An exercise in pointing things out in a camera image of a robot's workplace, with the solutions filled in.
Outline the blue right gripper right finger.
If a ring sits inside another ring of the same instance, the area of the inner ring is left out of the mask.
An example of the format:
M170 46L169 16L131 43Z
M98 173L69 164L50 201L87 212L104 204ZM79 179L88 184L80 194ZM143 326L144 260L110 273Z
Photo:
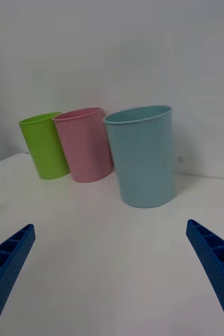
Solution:
M193 219L187 222L186 236L224 312L224 240Z

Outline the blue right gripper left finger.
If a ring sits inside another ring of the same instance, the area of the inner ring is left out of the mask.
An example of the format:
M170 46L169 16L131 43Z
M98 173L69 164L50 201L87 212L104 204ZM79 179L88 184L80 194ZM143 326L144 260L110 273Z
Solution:
M0 244L0 316L36 239L33 224L28 224Z

